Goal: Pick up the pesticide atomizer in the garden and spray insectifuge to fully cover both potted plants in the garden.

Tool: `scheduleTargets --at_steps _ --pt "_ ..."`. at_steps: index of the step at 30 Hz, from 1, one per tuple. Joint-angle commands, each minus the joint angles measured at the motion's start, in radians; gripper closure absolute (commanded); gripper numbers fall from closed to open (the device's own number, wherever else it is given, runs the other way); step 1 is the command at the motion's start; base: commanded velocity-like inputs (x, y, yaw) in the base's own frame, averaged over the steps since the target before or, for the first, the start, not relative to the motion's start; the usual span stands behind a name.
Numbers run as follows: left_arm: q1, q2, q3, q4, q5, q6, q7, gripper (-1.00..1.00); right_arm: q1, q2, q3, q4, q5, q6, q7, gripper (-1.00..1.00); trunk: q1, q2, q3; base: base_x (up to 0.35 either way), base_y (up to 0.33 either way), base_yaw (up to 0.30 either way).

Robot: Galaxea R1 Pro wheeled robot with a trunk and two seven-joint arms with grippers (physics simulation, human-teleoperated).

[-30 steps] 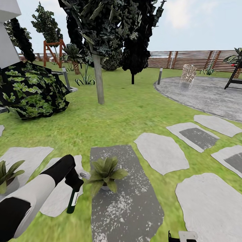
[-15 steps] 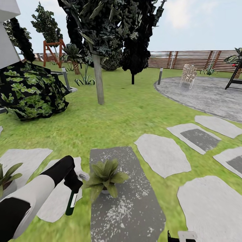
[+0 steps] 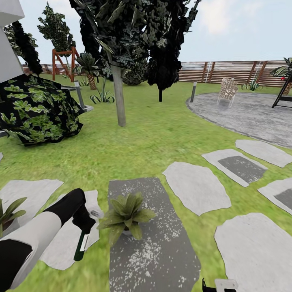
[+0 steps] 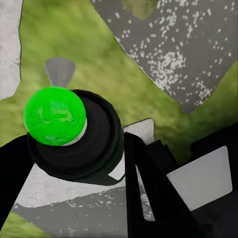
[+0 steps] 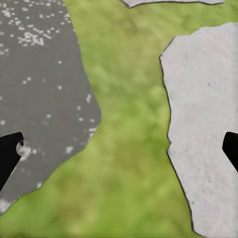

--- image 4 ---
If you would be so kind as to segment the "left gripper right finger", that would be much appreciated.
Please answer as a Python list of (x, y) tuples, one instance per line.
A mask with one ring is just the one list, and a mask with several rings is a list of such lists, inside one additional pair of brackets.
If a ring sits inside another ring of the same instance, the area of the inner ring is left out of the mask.
[[(142, 139), (124, 133), (128, 238), (208, 238)], [(144, 219), (138, 167), (155, 221)]]

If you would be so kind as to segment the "insectifuge atomizer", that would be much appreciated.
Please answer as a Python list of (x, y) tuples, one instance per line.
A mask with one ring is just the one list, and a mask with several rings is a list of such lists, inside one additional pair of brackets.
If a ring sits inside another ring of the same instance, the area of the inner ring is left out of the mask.
[(77, 67), (47, 59), (52, 86), (27, 101), (23, 120), (31, 158), (49, 176), (111, 186), (125, 177), (124, 133), (111, 103), (98, 94), (67, 89)]

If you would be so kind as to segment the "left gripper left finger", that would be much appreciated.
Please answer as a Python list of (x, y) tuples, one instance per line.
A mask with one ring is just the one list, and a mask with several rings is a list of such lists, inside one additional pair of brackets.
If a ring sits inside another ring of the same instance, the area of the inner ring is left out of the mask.
[(34, 163), (29, 153), (27, 135), (0, 147), (0, 230)]

